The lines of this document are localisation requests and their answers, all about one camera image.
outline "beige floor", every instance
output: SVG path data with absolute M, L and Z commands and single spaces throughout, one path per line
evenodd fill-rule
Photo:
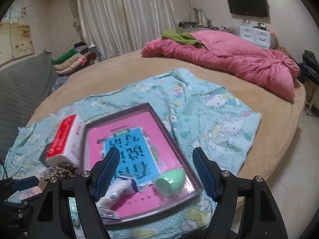
M 299 238 L 318 209 L 318 179 L 319 118 L 303 112 L 287 153 L 267 181 L 281 211 L 289 239 Z M 234 231 L 238 231 L 240 211 L 235 215 Z

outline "green cloth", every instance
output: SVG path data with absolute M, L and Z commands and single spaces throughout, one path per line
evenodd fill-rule
M 68 52 L 60 56 L 57 60 L 53 60 L 52 63 L 54 65 L 59 65 L 61 63 L 64 63 L 66 60 L 68 60 L 70 57 L 74 56 L 77 53 L 78 51 L 76 51 L 74 48 L 70 49 Z
M 166 39 L 166 38 L 171 39 L 182 45 L 190 45 L 197 48 L 204 47 L 199 40 L 195 39 L 188 32 L 176 33 L 175 31 L 172 31 L 172 30 L 165 30 L 163 32 L 162 39 Z

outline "silver screw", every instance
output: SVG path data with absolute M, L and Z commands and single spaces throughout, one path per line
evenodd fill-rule
M 89 177 L 90 174 L 91 173 L 89 171 L 84 171 L 84 172 L 82 172 L 82 177 L 84 177 L 84 178 Z
M 264 180 L 264 178 L 261 177 L 261 176 L 259 176 L 259 175 L 256 176 L 255 179 L 256 179 L 256 181 L 258 181 L 258 182 L 262 182 L 262 181 Z
M 223 170 L 221 172 L 221 175 L 224 176 L 224 177 L 229 177 L 230 176 L 230 171 Z
M 52 177 L 52 178 L 50 179 L 50 182 L 51 182 L 51 183 L 55 183 L 57 180 L 58 180 L 57 177 Z

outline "tissue box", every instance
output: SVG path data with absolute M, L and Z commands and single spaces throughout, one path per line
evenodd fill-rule
M 54 167 L 72 163 L 79 167 L 84 128 L 85 124 L 77 114 L 64 119 L 47 151 L 47 164 Z

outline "white curtain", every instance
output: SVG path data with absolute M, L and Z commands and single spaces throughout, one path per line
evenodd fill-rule
M 141 49 L 175 29 L 172 0 L 76 0 L 83 37 L 104 59 Z

